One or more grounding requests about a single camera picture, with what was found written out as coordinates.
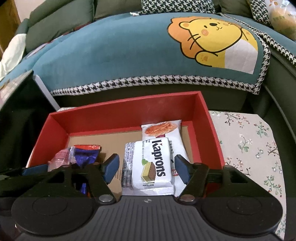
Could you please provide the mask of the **dark green sofa cushion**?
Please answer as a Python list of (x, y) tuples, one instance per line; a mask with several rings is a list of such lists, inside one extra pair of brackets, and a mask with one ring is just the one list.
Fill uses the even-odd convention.
[(28, 21), (26, 52), (94, 21), (94, 1), (44, 1)]

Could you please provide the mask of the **white cloth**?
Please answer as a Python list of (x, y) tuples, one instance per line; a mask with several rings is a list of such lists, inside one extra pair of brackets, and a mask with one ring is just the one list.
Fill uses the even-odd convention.
[(23, 58), (27, 34), (17, 34), (9, 42), (1, 59), (1, 80), (17, 66)]

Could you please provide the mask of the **white noodle snack packet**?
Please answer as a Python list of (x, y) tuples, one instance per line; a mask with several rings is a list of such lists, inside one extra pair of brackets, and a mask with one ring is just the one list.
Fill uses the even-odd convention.
[(181, 155), (189, 162), (189, 158), (181, 138), (181, 123), (181, 120), (172, 120), (141, 126), (142, 140), (165, 137), (169, 141), (171, 152), (171, 174), (175, 197), (178, 197), (186, 186), (176, 171), (175, 156)]

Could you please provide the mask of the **clear plastic bag of food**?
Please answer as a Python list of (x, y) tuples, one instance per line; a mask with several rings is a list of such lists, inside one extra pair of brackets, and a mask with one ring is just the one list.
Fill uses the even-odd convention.
[(295, 6), (287, 0), (266, 0), (265, 4), (274, 30), (295, 42)]

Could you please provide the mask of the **red cardboard box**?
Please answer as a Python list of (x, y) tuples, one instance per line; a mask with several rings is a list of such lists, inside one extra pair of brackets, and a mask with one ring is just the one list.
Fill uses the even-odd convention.
[(142, 126), (181, 121), (181, 137), (191, 163), (224, 166), (222, 150), (206, 102), (199, 91), (159, 94), (86, 105), (49, 114), (28, 161), (48, 164), (60, 150), (99, 145), (100, 159), (118, 154), (125, 166), (125, 145), (142, 140)]

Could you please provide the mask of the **teal lion sofa cover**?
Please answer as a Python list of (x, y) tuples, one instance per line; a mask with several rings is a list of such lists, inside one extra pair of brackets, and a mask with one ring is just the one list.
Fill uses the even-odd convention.
[(3, 83), (33, 71), (53, 96), (166, 84), (258, 94), (269, 63), (270, 49), (259, 35), (225, 16), (121, 14), (32, 51)]

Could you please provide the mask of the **pink clear snack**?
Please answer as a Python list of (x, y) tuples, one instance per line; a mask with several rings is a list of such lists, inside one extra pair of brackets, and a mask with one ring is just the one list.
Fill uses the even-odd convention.
[(60, 150), (51, 161), (48, 162), (48, 172), (58, 169), (64, 165), (72, 165), (76, 163), (75, 147)]

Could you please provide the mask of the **red crown snack packet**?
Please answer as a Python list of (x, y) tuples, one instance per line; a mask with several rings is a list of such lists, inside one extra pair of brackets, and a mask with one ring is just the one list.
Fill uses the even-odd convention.
[(82, 150), (101, 150), (100, 145), (75, 145), (74, 147)]

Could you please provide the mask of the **blue foil snack packet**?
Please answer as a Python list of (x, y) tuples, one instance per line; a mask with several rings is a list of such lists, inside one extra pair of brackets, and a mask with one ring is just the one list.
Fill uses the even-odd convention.
[(99, 150), (82, 150), (76, 148), (75, 159), (76, 164), (83, 169), (86, 165), (93, 164), (99, 156)]

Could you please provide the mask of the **white Kaprons wafer packet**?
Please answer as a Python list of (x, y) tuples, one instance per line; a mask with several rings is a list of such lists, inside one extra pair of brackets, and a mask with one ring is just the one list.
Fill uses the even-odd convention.
[(167, 138), (129, 142), (121, 175), (123, 195), (173, 195), (170, 146)]

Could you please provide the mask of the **houndstooth cushion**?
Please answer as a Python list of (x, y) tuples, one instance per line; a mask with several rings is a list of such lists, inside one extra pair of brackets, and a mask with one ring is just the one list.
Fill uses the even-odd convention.
[(140, 15), (161, 13), (206, 13), (215, 14), (212, 1), (199, 0), (144, 0)]
[(270, 26), (265, 0), (247, 0), (247, 2), (250, 6), (254, 20), (263, 25)]

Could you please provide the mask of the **floral tablecloth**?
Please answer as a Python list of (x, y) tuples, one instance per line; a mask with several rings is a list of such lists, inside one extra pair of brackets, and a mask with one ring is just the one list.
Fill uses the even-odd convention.
[(251, 178), (287, 209), (282, 164), (273, 131), (257, 114), (209, 112), (224, 162)]

